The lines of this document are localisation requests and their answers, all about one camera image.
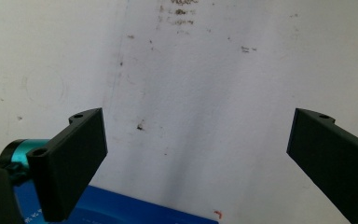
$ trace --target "red mark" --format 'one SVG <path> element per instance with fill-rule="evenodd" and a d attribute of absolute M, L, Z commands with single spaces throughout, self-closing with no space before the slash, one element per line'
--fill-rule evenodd
<path fill-rule="evenodd" d="M 222 218 L 223 218 L 223 213 L 222 213 L 222 211 L 217 211 L 217 210 L 215 210 L 214 213 L 217 214 L 217 215 L 219 215 L 219 219 L 222 219 Z"/>

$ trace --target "blue object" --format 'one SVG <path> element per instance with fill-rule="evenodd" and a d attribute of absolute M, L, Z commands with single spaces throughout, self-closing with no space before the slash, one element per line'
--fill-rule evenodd
<path fill-rule="evenodd" d="M 26 224 L 48 224 L 29 181 L 15 188 Z M 217 224 L 171 208 L 88 186 L 65 224 Z"/>

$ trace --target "black mount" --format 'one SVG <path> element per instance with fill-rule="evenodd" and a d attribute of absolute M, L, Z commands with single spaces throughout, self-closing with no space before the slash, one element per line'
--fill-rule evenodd
<path fill-rule="evenodd" d="M 297 109 L 287 153 L 350 223 L 358 223 L 358 137 Z"/>
<path fill-rule="evenodd" d="M 13 185 L 32 178 L 43 216 L 48 222 L 67 219 L 107 154 L 101 108 L 69 118 L 70 125 L 43 147 L 27 153 L 29 170 L 12 162 L 16 147 L 9 144 L 0 156 L 0 224 L 23 224 Z"/>

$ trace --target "teal metal part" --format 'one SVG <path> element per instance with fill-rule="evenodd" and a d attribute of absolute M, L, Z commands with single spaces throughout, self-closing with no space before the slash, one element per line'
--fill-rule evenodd
<path fill-rule="evenodd" d="M 20 162 L 25 168 L 29 169 L 27 153 L 36 147 L 44 146 L 49 139 L 27 139 L 19 144 L 11 156 L 11 161 Z"/>

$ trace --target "white surface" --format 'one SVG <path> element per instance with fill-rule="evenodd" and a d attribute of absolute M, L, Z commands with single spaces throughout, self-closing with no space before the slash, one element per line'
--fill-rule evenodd
<path fill-rule="evenodd" d="M 93 185 L 220 223 L 349 223 L 285 151 L 296 107 L 358 135 L 358 1 L 175 2 L 0 1 L 0 152 L 102 106 Z"/>

